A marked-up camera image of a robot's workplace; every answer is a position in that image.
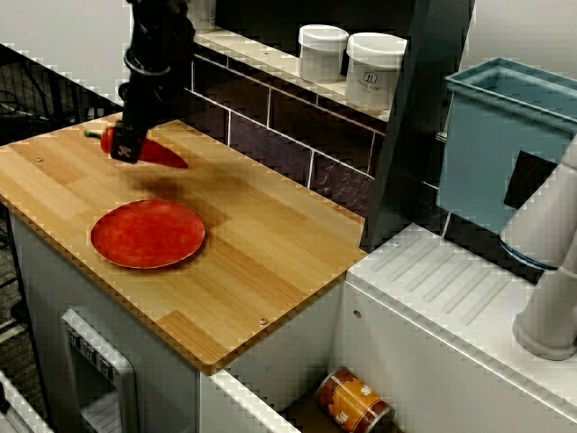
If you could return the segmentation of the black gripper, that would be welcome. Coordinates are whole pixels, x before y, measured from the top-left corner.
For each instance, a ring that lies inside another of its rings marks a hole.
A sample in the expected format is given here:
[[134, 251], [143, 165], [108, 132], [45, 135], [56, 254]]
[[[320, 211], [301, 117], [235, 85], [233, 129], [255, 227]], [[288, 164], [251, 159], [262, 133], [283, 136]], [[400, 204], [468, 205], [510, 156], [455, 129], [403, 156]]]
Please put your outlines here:
[[131, 72], [119, 87], [124, 102], [122, 121], [115, 123], [110, 155], [113, 159], [137, 163], [147, 130], [169, 119], [174, 87], [163, 77]]

